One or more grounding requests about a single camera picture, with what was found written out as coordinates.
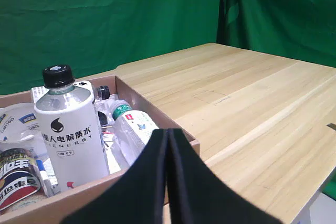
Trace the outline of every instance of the printed label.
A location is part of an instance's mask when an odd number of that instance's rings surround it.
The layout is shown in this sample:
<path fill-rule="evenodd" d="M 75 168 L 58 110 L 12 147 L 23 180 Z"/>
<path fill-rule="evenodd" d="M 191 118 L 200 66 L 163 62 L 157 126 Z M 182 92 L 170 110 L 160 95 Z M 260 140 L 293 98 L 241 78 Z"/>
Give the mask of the printed label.
<path fill-rule="evenodd" d="M 40 190 L 38 178 L 24 169 L 34 164 L 26 154 L 15 154 L 1 162 L 0 167 L 0 211 Z"/>
<path fill-rule="evenodd" d="M 153 130 L 158 129 L 158 126 L 145 112 L 132 110 L 129 113 L 122 115 L 122 117 L 132 127 L 133 131 L 141 139 L 144 145 L 148 143 Z"/>
<path fill-rule="evenodd" d="M 112 114 L 112 117 L 114 120 L 116 120 L 122 113 L 126 112 L 126 111 L 131 111 L 132 108 L 128 105 L 120 105 L 119 107 L 117 107 L 113 114 Z"/>
<path fill-rule="evenodd" d="M 92 101 L 93 95 L 78 104 L 77 108 L 59 114 L 36 109 L 35 114 L 61 191 L 108 174 Z"/>
<path fill-rule="evenodd" d="M 6 117 L 6 114 L 3 114 L 2 116 L 0 116 L 0 123 L 5 117 Z"/>
<path fill-rule="evenodd" d="M 19 118 L 19 121 L 22 122 L 22 123 L 28 123 L 28 122 L 31 122 L 33 120 L 36 120 L 36 117 L 33 113 L 25 115 L 22 118 Z"/>

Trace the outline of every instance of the plastic bottle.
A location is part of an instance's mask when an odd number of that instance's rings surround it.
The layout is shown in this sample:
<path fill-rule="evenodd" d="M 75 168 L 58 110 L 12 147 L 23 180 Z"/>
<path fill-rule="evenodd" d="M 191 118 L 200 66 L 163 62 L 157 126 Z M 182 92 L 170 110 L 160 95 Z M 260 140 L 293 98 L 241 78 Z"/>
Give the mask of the plastic bottle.
<path fill-rule="evenodd" d="M 114 134 L 122 154 L 131 165 L 158 127 L 147 113 L 133 110 L 124 100 L 116 100 L 110 108 L 115 120 Z"/>
<path fill-rule="evenodd" d="M 69 65 L 43 70 L 49 89 L 34 106 L 61 191 L 108 175 L 94 95 L 73 85 Z"/>

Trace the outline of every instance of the can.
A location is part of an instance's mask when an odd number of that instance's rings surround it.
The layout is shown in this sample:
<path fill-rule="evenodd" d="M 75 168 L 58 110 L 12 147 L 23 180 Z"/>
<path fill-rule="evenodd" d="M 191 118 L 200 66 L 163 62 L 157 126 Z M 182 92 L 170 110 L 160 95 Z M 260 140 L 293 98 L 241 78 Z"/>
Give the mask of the can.
<path fill-rule="evenodd" d="M 38 167 L 29 150 L 0 154 L 0 215 L 47 198 Z"/>

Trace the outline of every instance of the black bottle cap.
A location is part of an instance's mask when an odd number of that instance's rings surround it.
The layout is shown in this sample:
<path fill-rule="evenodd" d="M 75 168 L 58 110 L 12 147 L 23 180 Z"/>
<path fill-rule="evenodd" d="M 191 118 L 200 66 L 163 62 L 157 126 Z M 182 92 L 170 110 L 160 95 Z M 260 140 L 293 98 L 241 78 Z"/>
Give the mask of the black bottle cap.
<path fill-rule="evenodd" d="M 110 89 L 108 86 L 100 86 L 101 99 L 106 100 L 110 98 Z"/>
<path fill-rule="evenodd" d="M 55 65 L 42 71 L 46 88 L 60 88 L 75 81 L 69 65 Z"/>

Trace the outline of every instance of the green backdrop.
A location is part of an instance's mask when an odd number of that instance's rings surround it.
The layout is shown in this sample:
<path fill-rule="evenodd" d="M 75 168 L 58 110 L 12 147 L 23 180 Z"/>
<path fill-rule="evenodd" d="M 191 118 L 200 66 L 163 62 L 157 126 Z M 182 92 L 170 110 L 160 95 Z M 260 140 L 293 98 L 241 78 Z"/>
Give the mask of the green backdrop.
<path fill-rule="evenodd" d="M 42 85 L 53 64 L 70 64 L 79 78 L 216 41 L 336 67 L 335 3 L 0 0 L 0 94 Z"/>
<path fill-rule="evenodd" d="M 42 85 L 44 67 L 75 77 L 217 38 L 219 0 L 0 0 L 0 94 Z"/>
<path fill-rule="evenodd" d="M 222 0 L 218 42 L 336 67 L 336 0 Z M 336 199 L 336 176 L 323 191 Z"/>

